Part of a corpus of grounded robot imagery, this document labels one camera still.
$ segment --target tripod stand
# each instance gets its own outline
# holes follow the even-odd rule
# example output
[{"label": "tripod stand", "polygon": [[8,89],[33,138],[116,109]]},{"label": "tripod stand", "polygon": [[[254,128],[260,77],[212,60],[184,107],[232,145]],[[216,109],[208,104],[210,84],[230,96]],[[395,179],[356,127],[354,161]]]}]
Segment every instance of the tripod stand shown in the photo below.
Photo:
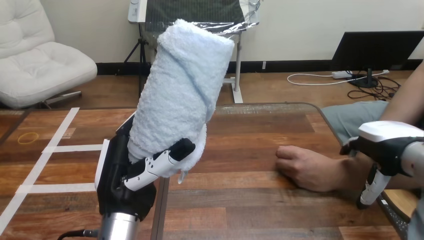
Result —
[{"label": "tripod stand", "polygon": [[[140,46],[140,61],[138,63],[138,97],[140,97],[140,94],[142,93],[144,85],[146,83],[147,76],[150,73],[151,64],[147,62],[147,59],[146,59],[145,45],[149,45],[149,43],[143,39],[142,28],[140,23],[138,24],[138,32],[139,32],[140,38],[138,39],[137,44],[135,44],[134,48],[131,50],[129,55],[126,57],[125,61],[123,61],[122,69],[125,69],[131,55],[133,55],[137,47]],[[118,69],[115,75],[117,76],[120,73],[121,73],[121,69]]]}]

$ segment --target white leather chair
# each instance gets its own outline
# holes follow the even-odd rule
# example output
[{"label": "white leather chair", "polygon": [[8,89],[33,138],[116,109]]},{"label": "white leather chair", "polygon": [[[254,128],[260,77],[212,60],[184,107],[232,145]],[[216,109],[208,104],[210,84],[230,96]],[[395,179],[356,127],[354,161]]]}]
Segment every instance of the white leather chair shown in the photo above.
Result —
[{"label": "white leather chair", "polygon": [[1,103],[10,108],[54,103],[80,95],[73,92],[49,99],[94,79],[96,74],[91,58],[55,42],[39,0],[0,0]]}]

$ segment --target robotic hand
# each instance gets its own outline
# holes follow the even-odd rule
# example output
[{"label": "robotic hand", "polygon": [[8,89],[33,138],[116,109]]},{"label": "robotic hand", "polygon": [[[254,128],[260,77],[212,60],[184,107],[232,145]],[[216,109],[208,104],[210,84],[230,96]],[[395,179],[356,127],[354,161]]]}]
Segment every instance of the robotic hand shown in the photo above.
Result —
[{"label": "robotic hand", "polygon": [[94,185],[99,212],[100,230],[70,231],[59,237],[97,237],[98,240],[135,240],[139,221],[152,208],[156,187],[153,182],[163,173],[175,169],[191,154],[196,145],[183,138],[168,149],[134,164],[129,160],[128,141],[134,115],[121,125],[107,144],[103,144]]},{"label": "robotic hand", "polygon": [[370,206],[397,174],[424,185],[424,131],[417,127],[396,121],[364,123],[359,128],[359,137],[349,139],[340,154],[351,150],[375,161],[356,202],[359,209]]}]

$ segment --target wooden table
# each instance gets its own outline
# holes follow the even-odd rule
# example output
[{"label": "wooden table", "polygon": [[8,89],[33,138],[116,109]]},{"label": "wooden table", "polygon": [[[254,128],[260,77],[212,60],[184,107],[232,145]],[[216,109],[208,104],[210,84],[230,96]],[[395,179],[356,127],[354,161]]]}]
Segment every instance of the wooden table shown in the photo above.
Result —
[{"label": "wooden table", "polygon": [[[100,147],[133,111],[30,112],[0,143],[0,239],[55,240],[98,228]],[[377,204],[360,211],[342,193],[298,189],[274,171],[282,145],[338,156],[340,145],[314,106],[218,106],[207,133],[203,157],[183,184],[178,176],[156,182],[155,207],[138,239],[399,239]]]}]

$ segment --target rolled towel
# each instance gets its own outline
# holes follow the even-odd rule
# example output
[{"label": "rolled towel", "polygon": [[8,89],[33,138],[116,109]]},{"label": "rolled towel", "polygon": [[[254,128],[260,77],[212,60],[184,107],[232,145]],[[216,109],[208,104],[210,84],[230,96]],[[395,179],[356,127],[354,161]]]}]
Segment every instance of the rolled towel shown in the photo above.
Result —
[{"label": "rolled towel", "polygon": [[187,138],[196,149],[179,168],[188,171],[202,156],[206,123],[215,111],[234,43],[181,19],[157,43],[130,131],[129,157],[132,162],[151,157]]}]

